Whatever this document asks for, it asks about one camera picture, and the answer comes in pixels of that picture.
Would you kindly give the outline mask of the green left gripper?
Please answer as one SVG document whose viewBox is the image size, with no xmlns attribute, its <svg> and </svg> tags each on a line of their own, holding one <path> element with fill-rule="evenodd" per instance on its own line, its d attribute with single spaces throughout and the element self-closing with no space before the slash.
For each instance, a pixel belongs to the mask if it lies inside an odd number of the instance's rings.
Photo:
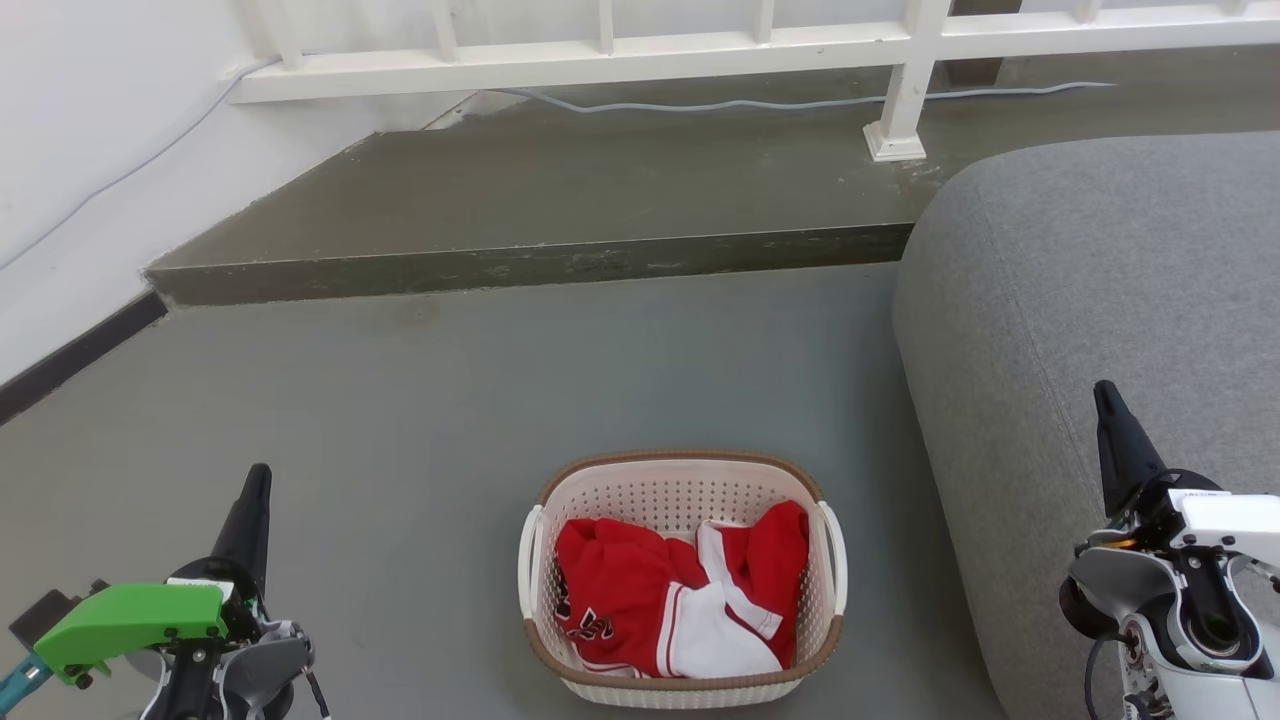
<svg viewBox="0 0 1280 720">
<path fill-rule="evenodd" d="M 273 471 L 256 462 L 230 506 L 210 556 L 188 562 L 164 582 L 102 585 L 52 611 L 35 637 L 33 653 L 73 684 L 108 661 L 142 650 L 177 650 L 186 642 L 237 648 L 262 634 Z"/>
</svg>

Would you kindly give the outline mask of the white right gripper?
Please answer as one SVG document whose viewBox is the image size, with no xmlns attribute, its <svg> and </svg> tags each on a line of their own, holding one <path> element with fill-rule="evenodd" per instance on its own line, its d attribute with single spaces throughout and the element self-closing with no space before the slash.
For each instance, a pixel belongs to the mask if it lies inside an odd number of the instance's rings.
<svg viewBox="0 0 1280 720">
<path fill-rule="evenodd" d="M 1277 555 L 1276 495 L 1234 495 L 1199 473 L 1167 469 L 1114 382 L 1096 382 L 1093 398 L 1106 548 Z"/>
</svg>

